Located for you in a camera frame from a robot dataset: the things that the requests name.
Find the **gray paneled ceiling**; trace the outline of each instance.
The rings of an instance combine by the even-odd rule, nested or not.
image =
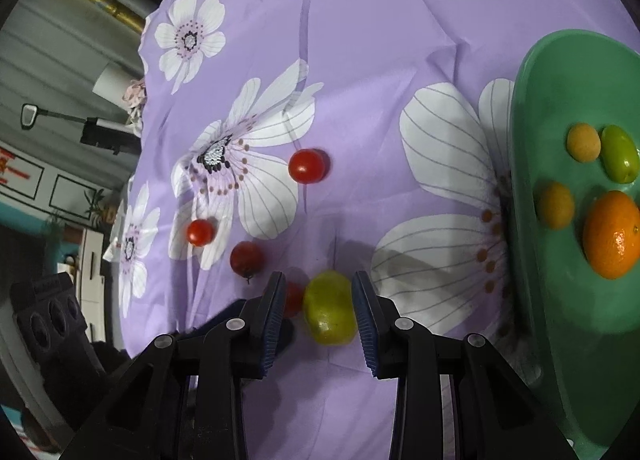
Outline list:
[[[122,0],[138,13],[149,0]],[[142,75],[140,36],[87,0],[20,0],[0,31],[0,140],[107,187],[120,186],[137,158],[79,143],[82,124],[40,117],[20,129],[23,103],[117,122],[126,113],[92,93],[109,62]]]

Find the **teal wall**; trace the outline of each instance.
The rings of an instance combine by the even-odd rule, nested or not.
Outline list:
[[[15,231],[21,233],[32,234],[33,236],[43,236],[46,230],[47,223],[39,218],[29,216],[27,213],[15,209],[0,199],[0,224],[5,227],[9,227]],[[61,263],[63,258],[68,254],[77,254],[78,246],[76,244],[70,244],[67,242],[60,242],[60,244],[53,250],[50,257],[52,271],[56,271],[56,263]]]

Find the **tomato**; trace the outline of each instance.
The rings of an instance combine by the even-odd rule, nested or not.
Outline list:
[[[194,220],[187,227],[187,241],[195,247],[204,247],[213,241],[216,230],[208,220]]]
[[[302,310],[305,290],[297,283],[287,283],[287,301],[284,305],[284,317],[290,319]]]
[[[324,155],[318,150],[296,151],[289,160],[289,174],[299,184],[320,182],[325,173]]]
[[[262,249],[253,242],[240,242],[229,257],[231,269],[246,280],[250,280],[264,268]]]

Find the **white cylinder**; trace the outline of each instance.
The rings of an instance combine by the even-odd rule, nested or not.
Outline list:
[[[116,63],[109,63],[95,82],[94,94],[128,112],[129,107],[122,97],[134,79]]]

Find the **yellow-green fruit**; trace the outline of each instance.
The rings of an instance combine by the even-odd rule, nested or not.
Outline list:
[[[334,270],[318,274],[306,286],[306,324],[321,345],[345,345],[358,331],[351,302],[351,281]]]
[[[559,182],[546,187],[536,207],[540,221],[553,230],[564,229],[574,218],[574,197],[569,188]]]
[[[613,182],[630,184],[640,171],[640,158],[634,140],[619,126],[602,130],[602,163]]]
[[[600,155],[600,136],[593,126],[580,122],[569,130],[566,150],[578,162],[593,162]]]

